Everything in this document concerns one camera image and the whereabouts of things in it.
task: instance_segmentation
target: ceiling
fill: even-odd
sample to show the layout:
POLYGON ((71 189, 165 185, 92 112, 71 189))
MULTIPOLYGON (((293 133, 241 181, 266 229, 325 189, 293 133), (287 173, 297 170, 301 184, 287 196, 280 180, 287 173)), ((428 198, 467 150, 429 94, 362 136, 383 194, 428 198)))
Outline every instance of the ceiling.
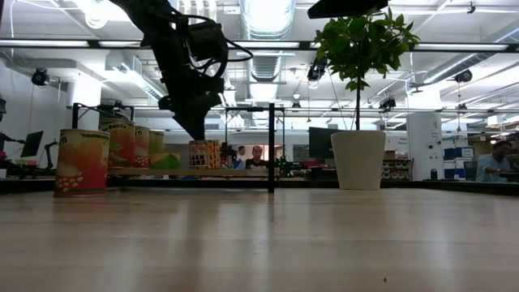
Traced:
MULTIPOLYGON (((11 4, 11 0, 4 1, 2 24, 0 27, 1 38, 11 38, 11 28, 14 38, 31 39, 103 39, 103 40, 137 40, 142 38, 142 33, 127 21, 109 21, 100 29, 90 28, 85 23, 85 15, 82 10, 55 10, 44 9, 39 6, 52 8, 73 8, 74 2, 61 0, 20 0, 11 4)), ((182 0, 170 0, 177 7, 190 5, 182 0)), ((315 36, 315 30, 321 29, 327 19, 308 19, 307 9, 315 0, 297 0, 294 12, 294 22, 292 23, 291 33, 286 40, 311 41, 315 36)), ((219 0, 216 2, 216 12, 210 10, 211 0, 198 0, 191 2, 192 13, 204 15, 216 15, 217 22, 223 26, 224 34, 231 40, 242 40, 247 38, 243 35, 242 16, 239 13, 239 0, 219 0), (204 9, 196 10, 196 7, 203 6, 204 9)), ((409 23, 414 21, 414 32, 418 34, 422 41, 430 42, 489 42, 489 37, 499 30, 516 22, 519 28, 519 2, 517 0, 476 0, 476 12, 467 14, 470 8, 470 1, 466 0, 392 0, 390 6, 394 13, 405 15, 409 23)), ((281 71, 281 78, 277 88, 277 104, 291 106, 294 101, 293 95, 299 94, 301 106, 313 108, 337 107, 340 106, 353 108, 354 92, 345 90, 345 82, 337 76, 330 77, 324 75, 320 80, 319 87, 309 89, 304 76, 306 70, 315 58, 312 51, 284 51, 292 53, 290 57, 284 57, 281 71)), ((236 58, 236 51, 231 52, 231 58, 236 58)), ((106 50, 106 49, 17 49, 15 52, 16 62, 20 67, 30 67, 28 64, 33 59, 45 60, 74 60, 78 64, 95 72, 98 79, 104 80, 102 91, 103 98, 123 99, 127 104, 134 105, 155 105, 146 94, 133 83, 127 80, 115 78, 116 73, 108 65, 110 60, 124 59, 131 60, 136 56, 143 63, 143 75, 154 86, 165 88, 160 84, 160 75, 157 71, 157 63, 149 50, 106 50)), ((392 72, 387 79, 383 79, 378 73, 371 73, 367 77, 370 88, 362 93, 361 105, 364 108, 373 106, 378 107, 378 101, 385 97, 394 97, 398 107, 406 107, 408 98, 412 95, 412 88, 406 87, 404 80, 409 82, 419 81, 421 76, 437 68, 456 57, 455 53, 413 53, 405 54, 402 58, 402 67, 398 72, 392 72), (387 93, 381 92, 389 85, 387 93)), ((519 54, 497 54, 470 69, 474 74, 473 80, 468 84, 463 84, 458 96, 457 84, 453 81, 444 80, 437 84, 420 88, 426 94, 431 93, 435 96, 439 92, 441 106, 454 107, 458 102, 478 101, 471 105, 471 108, 487 109, 507 106, 507 108, 519 109, 518 91, 500 92, 501 88, 519 82, 519 54)), ((65 77, 64 71, 59 68, 50 70, 51 74, 57 77, 65 77)), ((251 99, 249 76, 246 63, 231 63, 226 72, 229 81, 235 88, 236 102, 250 102, 251 99)), ((340 117, 339 113, 317 113, 319 116, 340 117)), ((456 115, 445 115, 446 117, 456 117, 456 115)), ((475 121, 484 118, 485 114, 474 115, 475 121)))

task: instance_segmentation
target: white plant pot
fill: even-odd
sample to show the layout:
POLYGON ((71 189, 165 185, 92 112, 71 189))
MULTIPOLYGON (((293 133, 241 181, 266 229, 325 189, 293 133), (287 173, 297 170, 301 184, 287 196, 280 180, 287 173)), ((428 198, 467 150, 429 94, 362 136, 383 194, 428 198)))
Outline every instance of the white plant pot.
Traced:
POLYGON ((386 135, 382 131, 343 131, 332 135, 342 190, 379 190, 386 135))

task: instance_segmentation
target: ventilation duct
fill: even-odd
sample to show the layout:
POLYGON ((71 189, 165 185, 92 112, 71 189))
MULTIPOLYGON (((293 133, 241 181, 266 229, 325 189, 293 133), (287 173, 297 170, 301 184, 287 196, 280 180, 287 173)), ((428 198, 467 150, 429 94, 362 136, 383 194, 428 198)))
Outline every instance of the ventilation duct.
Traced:
MULTIPOLYGON (((240 10, 244 39, 282 41, 289 37, 295 0, 240 0, 240 10)), ((254 57, 248 63, 249 81, 279 81, 283 61, 283 57, 254 57)), ((251 84, 249 93, 256 101, 271 101, 276 97, 277 85, 251 84)))
MULTIPOLYGON (((501 29, 497 33, 489 36, 485 42, 495 43, 517 43, 519 42, 519 21, 501 29)), ((496 55, 496 53, 478 53, 478 54, 459 54, 451 60, 443 63, 437 68, 427 72, 423 76, 423 83, 435 84, 441 80, 459 74, 471 66, 487 60, 496 55)))

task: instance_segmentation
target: white pillar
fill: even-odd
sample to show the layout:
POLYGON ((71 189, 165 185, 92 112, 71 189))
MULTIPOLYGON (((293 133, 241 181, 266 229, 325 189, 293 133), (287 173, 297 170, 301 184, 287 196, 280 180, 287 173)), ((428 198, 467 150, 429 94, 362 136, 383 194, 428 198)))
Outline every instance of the white pillar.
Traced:
MULTIPOLYGON (((101 103, 101 83, 91 77, 79 79, 68 85, 68 104, 79 102, 84 105, 96 106, 101 103)), ((97 131, 99 129, 99 113, 89 110, 85 115, 85 109, 79 111, 81 117, 78 128, 82 130, 97 131)))
POLYGON ((413 180, 431 178, 436 170, 444 178, 444 149, 442 147, 440 113, 416 113, 407 116, 409 155, 413 161, 413 180))

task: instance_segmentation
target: person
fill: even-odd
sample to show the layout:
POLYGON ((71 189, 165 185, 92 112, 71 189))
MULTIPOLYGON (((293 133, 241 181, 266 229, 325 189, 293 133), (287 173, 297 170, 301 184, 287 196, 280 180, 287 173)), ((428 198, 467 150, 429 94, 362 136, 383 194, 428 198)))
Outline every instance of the person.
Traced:
POLYGON ((238 147, 238 155, 234 161, 234 169, 244 170, 245 169, 245 146, 238 147))
POLYGON ((245 161, 245 168, 248 170, 266 170, 268 163, 261 159, 263 149, 260 146, 254 146, 252 149, 252 159, 245 161))
POLYGON ((506 158, 511 150, 512 145, 510 142, 500 141, 494 144, 492 153, 479 156, 476 182, 508 183, 508 180, 501 178, 500 174, 511 171, 510 164, 506 158))

